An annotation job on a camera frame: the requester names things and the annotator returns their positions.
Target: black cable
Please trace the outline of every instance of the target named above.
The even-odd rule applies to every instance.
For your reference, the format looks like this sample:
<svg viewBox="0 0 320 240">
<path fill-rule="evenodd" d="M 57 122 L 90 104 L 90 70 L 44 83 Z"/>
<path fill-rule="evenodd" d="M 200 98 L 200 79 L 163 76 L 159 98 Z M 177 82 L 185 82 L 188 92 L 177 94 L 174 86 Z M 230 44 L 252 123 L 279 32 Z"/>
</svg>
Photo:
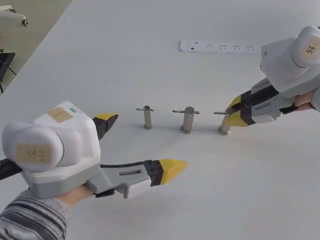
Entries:
<svg viewBox="0 0 320 240">
<path fill-rule="evenodd" d="M 17 76 L 17 74 L 15 73 L 15 71 L 13 71 L 9 66 L 8 66 L 8 69 L 9 69 L 14 75 Z"/>
<path fill-rule="evenodd" d="M 9 159 L 0 160 L 0 180 L 21 173 L 22 169 Z"/>
</svg>

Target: finger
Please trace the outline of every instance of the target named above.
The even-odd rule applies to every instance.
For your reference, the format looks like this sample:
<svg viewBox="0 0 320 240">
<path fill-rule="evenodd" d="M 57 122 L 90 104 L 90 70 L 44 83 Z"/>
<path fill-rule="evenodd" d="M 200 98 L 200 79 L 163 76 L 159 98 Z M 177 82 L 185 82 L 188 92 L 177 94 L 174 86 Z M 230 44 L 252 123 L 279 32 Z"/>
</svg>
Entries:
<svg viewBox="0 0 320 240">
<path fill-rule="evenodd" d="M 297 108 L 298 108 L 297 109 L 298 111 L 305 111 L 305 110 L 313 109 L 309 102 L 308 103 L 304 103 L 304 104 L 302 104 L 300 106 L 297 106 Z"/>
<path fill-rule="evenodd" d="M 295 98 L 294 104 L 296 106 L 301 106 L 301 105 L 303 105 L 305 103 L 310 103 L 312 101 L 313 95 L 315 94 L 315 91 L 316 90 L 313 90 L 313 91 L 307 92 L 305 94 L 298 95 Z"/>
</svg>

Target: power strip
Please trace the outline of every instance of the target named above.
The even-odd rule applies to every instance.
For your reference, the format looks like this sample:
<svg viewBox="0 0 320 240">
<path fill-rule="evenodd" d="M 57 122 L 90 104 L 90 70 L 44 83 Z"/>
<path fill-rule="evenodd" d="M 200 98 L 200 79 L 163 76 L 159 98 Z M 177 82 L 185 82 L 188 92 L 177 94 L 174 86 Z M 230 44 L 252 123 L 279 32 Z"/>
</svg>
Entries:
<svg viewBox="0 0 320 240">
<path fill-rule="evenodd" d="M 204 54 L 261 54 L 261 44 L 214 41 L 181 41 L 180 52 Z"/>
</svg>

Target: gray floor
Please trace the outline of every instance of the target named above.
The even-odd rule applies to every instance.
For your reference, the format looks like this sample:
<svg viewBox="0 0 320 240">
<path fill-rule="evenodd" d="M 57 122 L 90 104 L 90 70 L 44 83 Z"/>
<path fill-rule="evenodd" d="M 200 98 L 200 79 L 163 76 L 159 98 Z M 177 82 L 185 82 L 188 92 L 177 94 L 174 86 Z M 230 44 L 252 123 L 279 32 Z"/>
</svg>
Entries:
<svg viewBox="0 0 320 240">
<path fill-rule="evenodd" d="M 0 6 L 11 5 L 29 21 L 29 26 L 25 27 L 19 20 L 0 18 L 0 49 L 4 49 L 5 53 L 16 54 L 10 66 L 12 70 L 19 74 L 71 2 L 72 0 L 0 0 Z M 4 90 L 14 77 L 9 70 L 6 72 L 2 83 Z"/>
</svg>

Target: metal peg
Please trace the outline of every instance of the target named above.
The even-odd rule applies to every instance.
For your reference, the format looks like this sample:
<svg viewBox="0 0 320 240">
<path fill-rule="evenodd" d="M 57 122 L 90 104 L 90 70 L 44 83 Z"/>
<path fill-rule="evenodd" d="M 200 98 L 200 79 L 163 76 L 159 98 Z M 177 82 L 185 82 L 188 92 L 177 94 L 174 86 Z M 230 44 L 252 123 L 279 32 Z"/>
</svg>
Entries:
<svg viewBox="0 0 320 240">
<path fill-rule="evenodd" d="M 191 106 L 187 106 L 184 111 L 182 110 L 172 110 L 173 113 L 184 114 L 183 124 L 181 126 L 181 131 L 184 134 L 190 134 L 194 130 L 192 124 L 194 121 L 195 114 L 199 114 L 199 111 L 195 111 L 195 109 Z"/>
<path fill-rule="evenodd" d="M 152 129 L 153 125 L 151 123 L 151 112 L 154 112 L 154 109 L 151 109 L 150 106 L 146 105 L 143 108 L 135 108 L 134 110 L 143 111 L 144 115 L 144 128 L 147 130 Z"/>
<path fill-rule="evenodd" d="M 213 114 L 224 115 L 221 125 L 218 128 L 218 131 L 221 135 L 229 135 L 231 132 L 231 126 L 226 124 L 226 119 L 230 116 L 230 114 L 221 111 L 215 111 Z"/>
</svg>

